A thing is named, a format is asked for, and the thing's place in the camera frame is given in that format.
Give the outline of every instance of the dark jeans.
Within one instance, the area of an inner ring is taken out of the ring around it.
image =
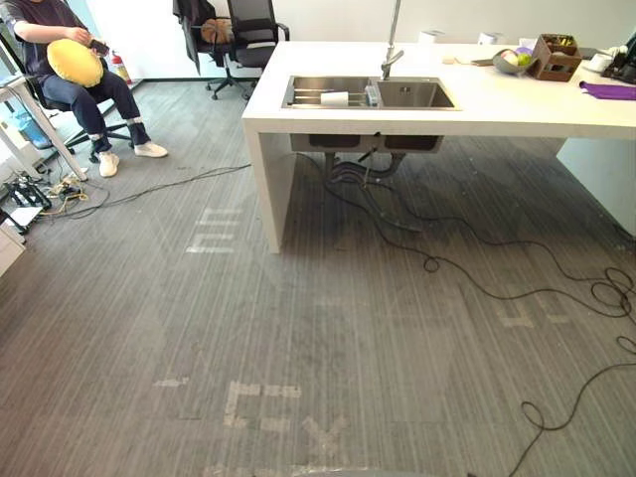
[[[87,134],[102,134],[99,140],[93,141],[95,152],[107,151],[111,147],[105,135],[106,123],[97,107],[100,102],[112,99],[123,119],[140,115],[126,81],[108,70],[104,70],[101,81],[92,87],[83,87],[51,75],[42,82],[42,91],[47,99],[68,104]],[[130,124],[128,129],[133,144],[144,144],[150,140],[142,123]]]

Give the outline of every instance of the stainless steel sink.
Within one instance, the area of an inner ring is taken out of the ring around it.
[[[379,80],[378,90],[383,109],[458,109],[437,78]]]
[[[327,92],[346,92],[347,105],[323,104]],[[282,107],[459,110],[438,78],[291,77]]]
[[[291,77],[285,94],[283,107],[338,108],[321,104],[321,94],[325,92],[347,92],[346,107],[369,107],[365,87],[371,84],[368,77]]]

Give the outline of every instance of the green fruit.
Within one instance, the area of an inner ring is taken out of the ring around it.
[[[530,64],[533,57],[531,57],[528,53],[519,53],[517,55],[517,60],[519,61],[520,67],[525,67]]]

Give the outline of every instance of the table leg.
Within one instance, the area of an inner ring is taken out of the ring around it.
[[[31,164],[28,164],[26,161],[22,159],[22,152],[20,152],[20,149],[18,149],[18,146],[16,146],[15,143],[11,140],[11,138],[9,137],[9,135],[4,130],[3,127],[0,127],[0,139],[2,139],[2,142],[4,142],[6,146],[9,148],[9,150],[11,151],[11,154],[13,154],[13,157],[15,157],[16,161],[20,163],[20,166],[24,169],[24,172],[29,174],[29,176],[33,177],[34,179],[42,179],[42,176],[38,173],[38,171],[36,171]]]
[[[245,130],[262,225],[272,253],[280,253],[296,165],[289,134]]]
[[[636,141],[569,138],[556,157],[636,237]]]
[[[49,118],[45,115],[40,106],[33,100],[33,97],[27,89],[27,86],[24,83],[18,85],[18,87],[16,87],[16,92],[18,92],[24,103],[29,108],[36,122],[40,125],[49,139],[51,139],[51,142],[56,147],[56,149],[58,149],[60,155],[64,158],[65,161],[67,161],[69,167],[73,170],[73,172],[76,173],[81,181],[85,181],[87,179],[87,176],[84,172],[81,171],[80,164],[78,164],[78,162],[71,154],[71,151],[69,151],[69,148],[67,148],[64,141],[60,138],[58,132],[53,127],[53,124],[51,124]]]

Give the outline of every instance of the white sneaker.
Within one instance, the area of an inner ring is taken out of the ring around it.
[[[148,141],[145,144],[135,146],[135,154],[146,157],[163,157],[168,155],[165,147],[161,147],[154,142]]]
[[[117,173],[117,164],[119,164],[119,158],[117,155],[110,151],[99,152],[99,175],[101,177],[112,177]]]

